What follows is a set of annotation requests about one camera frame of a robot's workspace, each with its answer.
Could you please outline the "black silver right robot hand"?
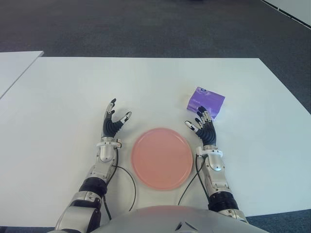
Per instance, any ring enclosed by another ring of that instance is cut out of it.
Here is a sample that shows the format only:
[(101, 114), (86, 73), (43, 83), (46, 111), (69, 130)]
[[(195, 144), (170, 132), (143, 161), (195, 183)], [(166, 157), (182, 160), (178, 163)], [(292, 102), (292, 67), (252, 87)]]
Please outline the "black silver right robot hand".
[(199, 117), (196, 117), (195, 121), (199, 127), (190, 121), (185, 121), (185, 125), (202, 140), (203, 146), (216, 146), (217, 135), (209, 112), (205, 107), (200, 106), (196, 113)]

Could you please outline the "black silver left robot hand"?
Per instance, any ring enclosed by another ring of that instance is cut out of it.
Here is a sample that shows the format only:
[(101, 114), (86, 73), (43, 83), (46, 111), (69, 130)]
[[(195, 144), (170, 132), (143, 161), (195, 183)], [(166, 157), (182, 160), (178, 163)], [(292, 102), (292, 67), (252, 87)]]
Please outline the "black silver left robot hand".
[(102, 133), (101, 133), (101, 140), (105, 137), (112, 137), (114, 138), (116, 133), (122, 128), (122, 126), (129, 120), (131, 117), (132, 112), (127, 112), (124, 117), (119, 119), (118, 121), (112, 121), (112, 115), (114, 114), (115, 110), (113, 110), (116, 103), (116, 98), (114, 98), (107, 106), (106, 112), (104, 115)]

